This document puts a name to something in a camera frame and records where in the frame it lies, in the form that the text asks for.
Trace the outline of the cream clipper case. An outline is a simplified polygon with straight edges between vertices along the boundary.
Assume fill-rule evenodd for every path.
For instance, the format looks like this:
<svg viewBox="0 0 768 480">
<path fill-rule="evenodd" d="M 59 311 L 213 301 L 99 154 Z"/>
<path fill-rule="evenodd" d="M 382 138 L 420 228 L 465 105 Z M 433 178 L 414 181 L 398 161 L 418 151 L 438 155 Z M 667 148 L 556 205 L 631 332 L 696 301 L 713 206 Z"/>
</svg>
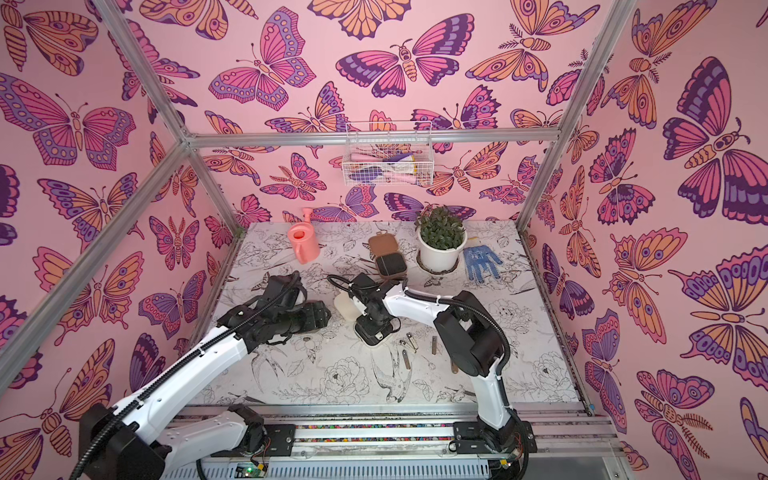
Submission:
<svg viewBox="0 0 768 480">
<path fill-rule="evenodd" d="M 369 347 L 378 346 L 395 332 L 394 318 L 385 310 L 371 316 L 365 306 L 348 293 L 338 294 L 334 306 L 344 320 L 354 323 L 355 334 Z"/>
</svg>

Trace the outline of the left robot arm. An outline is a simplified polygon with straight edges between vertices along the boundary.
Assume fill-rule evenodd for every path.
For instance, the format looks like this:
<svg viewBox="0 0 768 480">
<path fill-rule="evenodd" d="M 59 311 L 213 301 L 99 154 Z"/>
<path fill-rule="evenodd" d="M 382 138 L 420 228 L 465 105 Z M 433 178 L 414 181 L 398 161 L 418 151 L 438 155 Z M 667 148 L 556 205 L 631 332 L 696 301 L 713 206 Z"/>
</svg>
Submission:
<svg viewBox="0 0 768 480">
<path fill-rule="evenodd" d="M 264 291 L 230 308 L 214 328 L 158 377 L 112 407 L 96 405 L 79 422 L 71 478 L 159 479 L 167 471 L 223 451 L 261 454 L 264 418 L 244 405 L 185 427 L 176 415 L 216 377 L 262 345 L 326 327 L 331 311 L 311 300 L 298 272 L 273 276 Z"/>
</svg>

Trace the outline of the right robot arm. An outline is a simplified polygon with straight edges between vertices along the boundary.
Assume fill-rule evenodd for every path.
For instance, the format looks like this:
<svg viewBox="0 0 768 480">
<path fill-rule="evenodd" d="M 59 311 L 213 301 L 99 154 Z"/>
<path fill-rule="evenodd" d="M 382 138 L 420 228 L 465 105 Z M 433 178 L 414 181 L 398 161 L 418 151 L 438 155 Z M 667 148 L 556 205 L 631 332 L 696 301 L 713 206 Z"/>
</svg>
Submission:
<svg viewBox="0 0 768 480">
<path fill-rule="evenodd" d="M 397 320 L 435 329 L 452 364 L 470 377 L 476 397 L 477 420 L 459 425 L 469 432 L 456 433 L 458 450 L 478 447 L 515 458 L 537 451 L 531 424 L 512 407 L 504 386 L 503 370 L 512 356 L 507 336 L 476 296 L 466 290 L 440 296 L 414 290 L 404 279 L 377 283 L 365 274 L 340 290 L 335 308 L 370 347 L 393 335 Z"/>
</svg>

